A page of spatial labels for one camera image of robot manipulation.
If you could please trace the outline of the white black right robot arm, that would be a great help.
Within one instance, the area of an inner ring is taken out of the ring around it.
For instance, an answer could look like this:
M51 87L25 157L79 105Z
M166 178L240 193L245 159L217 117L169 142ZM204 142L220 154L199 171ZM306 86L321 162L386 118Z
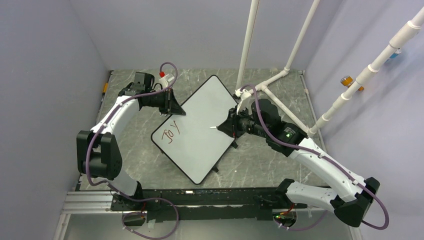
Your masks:
M379 181L341 166L297 125L283 121L278 108L268 99L252 103L251 110L229 109L217 130L234 139L243 134L262 137L272 150L301 163L328 185L310 186L286 178L275 189L275 201L280 207L304 204L327 210L350 227L364 223Z

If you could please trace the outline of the orange yellow wall fitting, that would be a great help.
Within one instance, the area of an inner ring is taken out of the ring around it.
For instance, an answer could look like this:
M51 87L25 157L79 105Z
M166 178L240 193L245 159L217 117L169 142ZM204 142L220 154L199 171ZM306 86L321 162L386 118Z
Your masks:
M349 88L353 84L353 82L354 82L353 78L349 75L344 76L340 80L340 83L347 88Z

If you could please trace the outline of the blue wall fitting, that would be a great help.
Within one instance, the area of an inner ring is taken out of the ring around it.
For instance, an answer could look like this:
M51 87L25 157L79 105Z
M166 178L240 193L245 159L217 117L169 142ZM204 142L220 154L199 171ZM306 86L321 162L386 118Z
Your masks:
M394 59L396 58L398 55L400 55L402 53L402 50L400 48L398 48L390 57L389 59Z

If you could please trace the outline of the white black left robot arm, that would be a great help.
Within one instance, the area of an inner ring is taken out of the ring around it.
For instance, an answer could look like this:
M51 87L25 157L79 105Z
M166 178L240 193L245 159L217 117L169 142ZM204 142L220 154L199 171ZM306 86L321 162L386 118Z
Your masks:
M119 93L103 119L90 130L81 130L76 136L77 168L85 174L91 186L108 185L124 197L124 204L131 210L144 203L143 188L123 167L118 140L129 121L143 107L156 108L162 115L186 115L176 100L172 85L175 78L160 73L155 90L155 77L146 72L136 72L133 82Z

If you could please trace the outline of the white diagonal PVC pipe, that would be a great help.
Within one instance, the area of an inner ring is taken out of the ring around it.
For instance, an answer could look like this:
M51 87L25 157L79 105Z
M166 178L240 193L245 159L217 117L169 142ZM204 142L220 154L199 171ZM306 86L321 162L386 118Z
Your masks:
M421 30L424 24L424 9L421 8L419 12L411 19L408 20L404 26L390 39L388 45L381 51L381 53L367 65L362 72L356 77L347 90L338 96L333 102L329 110L323 113L316 121L315 125L309 128L307 135L313 136L318 130L328 124L331 118L340 110L359 90L360 87L369 82L380 70L383 64L389 57L395 53L396 50L402 48L409 40L415 37Z

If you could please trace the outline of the white framed whiteboard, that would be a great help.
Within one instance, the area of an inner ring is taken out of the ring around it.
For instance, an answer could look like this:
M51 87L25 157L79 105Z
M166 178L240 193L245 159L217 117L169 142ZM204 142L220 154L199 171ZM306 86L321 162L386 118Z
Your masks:
M236 105L222 81L211 75L181 104L186 115L167 117L150 139L193 184L199 185L234 140L210 127L222 124Z

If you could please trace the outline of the orange black edge tool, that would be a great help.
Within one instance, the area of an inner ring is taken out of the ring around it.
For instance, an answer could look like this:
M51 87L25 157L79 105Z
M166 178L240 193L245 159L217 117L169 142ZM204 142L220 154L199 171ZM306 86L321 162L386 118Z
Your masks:
M106 82L106 83L104 84L104 86L103 86L103 88L102 88L102 96L104 96L104 95L106 94L106 92L107 92L107 90L108 90L108 85L109 85L109 83L108 83L108 82Z

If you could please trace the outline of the wire whiteboard stand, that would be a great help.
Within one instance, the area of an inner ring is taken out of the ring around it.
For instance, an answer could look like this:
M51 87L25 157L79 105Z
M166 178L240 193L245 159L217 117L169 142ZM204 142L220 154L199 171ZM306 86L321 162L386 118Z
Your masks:
M218 166L219 166L219 163L222 161L222 159L227 155L230 149L237 149L237 148L238 148L238 144L235 140L233 140L231 144L229 145L229 147L224 151L224 153L219 157L217 162L213 165L213 167L211 168L211 171L218 173L219 172Z

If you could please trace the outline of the white PVC pipe frame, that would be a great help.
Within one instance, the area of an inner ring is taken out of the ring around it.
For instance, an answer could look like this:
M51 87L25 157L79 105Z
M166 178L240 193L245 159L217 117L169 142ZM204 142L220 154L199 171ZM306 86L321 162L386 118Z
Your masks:
M283 103L277 88L298 70L305 69L309 57L301 47L310 34L321 0L246 0L246 23L241 43L237 74L232 81L234 92L246 83L256 84L256 89L277 105L285 118L307 132L311 125L301 119L301 111L294 105Z

